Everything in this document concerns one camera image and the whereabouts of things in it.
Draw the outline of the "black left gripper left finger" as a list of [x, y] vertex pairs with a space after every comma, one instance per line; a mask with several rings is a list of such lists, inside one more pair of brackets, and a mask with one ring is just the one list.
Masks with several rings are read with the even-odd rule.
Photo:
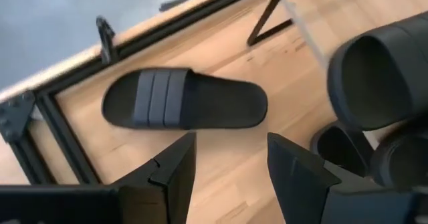
[[188, 132], [114, 182], [123, 224], [185, 224], [196, 171], [197, 136]]

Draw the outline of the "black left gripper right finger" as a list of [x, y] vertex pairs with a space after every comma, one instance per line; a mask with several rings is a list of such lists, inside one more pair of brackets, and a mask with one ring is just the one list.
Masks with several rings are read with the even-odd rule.
[[276, 134], [267, 134], [267, 165], [286, 224], [321, 224], [329, 188], [341, 182], [324, 159]]

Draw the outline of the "black rubber slide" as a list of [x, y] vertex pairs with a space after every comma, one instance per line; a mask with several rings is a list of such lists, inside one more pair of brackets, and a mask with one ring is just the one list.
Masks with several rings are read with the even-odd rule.
[[386, 135], [373, 152], [370, 175], [385, 187], [428, 186], [428, 117]]
[[310, 151], [358, 176], [366, 177], [374, 149], [361, 131], [335, 121], [312, 136]]
[[376, 130], [428, 113], [428, 11], [338, 47], [327, 87], [339, 121], [351, 128]]
[[191, 68], [143, 68], [106, 91], [102, 115], [131, 129], [250, 128], [268, 110], [265, 91], [251, 82], [218, 78]]

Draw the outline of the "black table clamp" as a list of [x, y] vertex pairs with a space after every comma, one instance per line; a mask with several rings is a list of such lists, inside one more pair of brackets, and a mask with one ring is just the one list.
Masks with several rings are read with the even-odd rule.
[[102, 63], [113, 64], [118, 60], [118, 51], [113, 44], [113, 38], [116, 34], [107, 20], [101, 15], [96, 18], [96, 27], [100, 36]]

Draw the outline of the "black aluminium table frame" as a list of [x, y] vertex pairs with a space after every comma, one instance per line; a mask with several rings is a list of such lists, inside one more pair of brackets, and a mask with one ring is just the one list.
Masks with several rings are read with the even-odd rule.
[[139, 133], [114, 127], [100, 105], [109, 85], [145, 67], [191, 67], [208, 74], [243, 63], [248, 35], [268, 0], [188, 0], [114, 39], [115, 63], [94, 45], [0, 93], [35, 96], [40, 120], [0, 137], [0, 184], [110, 183], [148, 156]]

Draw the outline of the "wooden shelf with black frame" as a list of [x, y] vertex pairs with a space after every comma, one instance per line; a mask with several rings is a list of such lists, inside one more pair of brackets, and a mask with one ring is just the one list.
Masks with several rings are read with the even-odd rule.
[[428, 11], [428, 0], [271, 0], [247, 41], [249, 45], [273, 34], [262, 27], [280, 2], [290, 12], [281, 28], [297, 25], [327, 71], [332, 54], [350, 39]]

